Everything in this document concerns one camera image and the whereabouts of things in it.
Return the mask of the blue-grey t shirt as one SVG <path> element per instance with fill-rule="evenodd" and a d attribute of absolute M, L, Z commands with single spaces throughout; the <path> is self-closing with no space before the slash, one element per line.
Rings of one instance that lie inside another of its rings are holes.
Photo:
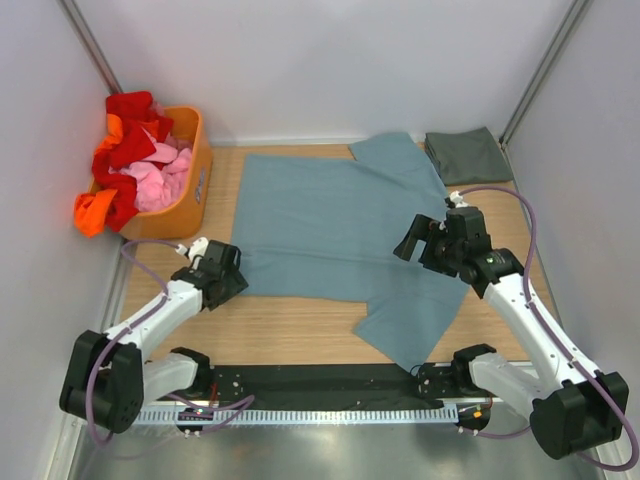
<path fill-rule="evenodd" d="M 468 293 L 393 251 L 414 218 L 445 215 L 446 188 L 406 133 L 347 159 L 250 154 L 232 241 L 254 296 L 363 302 L 356 335 L 404 370 L 427 360 Z"/>

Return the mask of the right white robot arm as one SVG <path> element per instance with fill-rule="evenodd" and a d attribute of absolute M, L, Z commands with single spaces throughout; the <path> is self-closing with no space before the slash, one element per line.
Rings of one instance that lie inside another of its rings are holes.
<path fill-rule="evenodd" d="M 538 445 L 555 460 L 620 438 L 627 383 L 617 372 L 603 373 L 570 340 L 517 257 L 493 247 L 478 208 L 452 208 L 442 221 L 416 215 L 393 253 L 409 260 L 418 242 L 425 244 L 419 263 L 469 285 L 509 326 L 535 369 L 528 374 L 495 348 L 473 345 L 453 355 L 446 377 L 455 391 L 502 399 L 528 421 Z"/>

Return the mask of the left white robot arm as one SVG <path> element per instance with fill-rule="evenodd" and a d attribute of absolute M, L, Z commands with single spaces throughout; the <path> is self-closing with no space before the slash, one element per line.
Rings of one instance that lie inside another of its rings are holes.
<path fill-rule="evenodd" d="M 247 289 L 242 253 L 205 237 L 172 248 L 188 263 L 159 282 L 153 300 L 106 331 L 86 330 L 75 340 L 58 404 L 92 429 L 123 433 L 147 403 L 174 393 L 199 400 L 213 386 L 210 359 L 203 353 L 177 347 L 160 361 L 150 356 L 187 320 Z"/>

